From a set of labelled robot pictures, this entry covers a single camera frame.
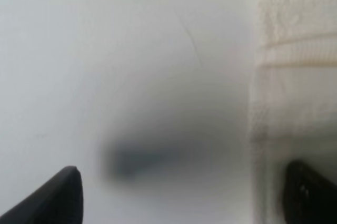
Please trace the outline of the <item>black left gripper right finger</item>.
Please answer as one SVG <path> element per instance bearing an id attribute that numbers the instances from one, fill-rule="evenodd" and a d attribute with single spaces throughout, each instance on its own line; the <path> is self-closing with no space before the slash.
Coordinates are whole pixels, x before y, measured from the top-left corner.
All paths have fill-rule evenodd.
<path id="1" fill-rule="evenodd" d="M 282 209 L 286 223 L 336 223 L 336 184 L 306 163 L 292 161 L 285 170 Z"/>

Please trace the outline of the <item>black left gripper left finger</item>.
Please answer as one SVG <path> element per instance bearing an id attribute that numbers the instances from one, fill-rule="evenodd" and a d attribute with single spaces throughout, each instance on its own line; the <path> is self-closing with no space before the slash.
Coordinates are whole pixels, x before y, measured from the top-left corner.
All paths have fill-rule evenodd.
<path id="1" fill-rule="evenodd" d="M 1 223 L 82 223 L 81 173 L 67 166 L 1 216 Z"/>

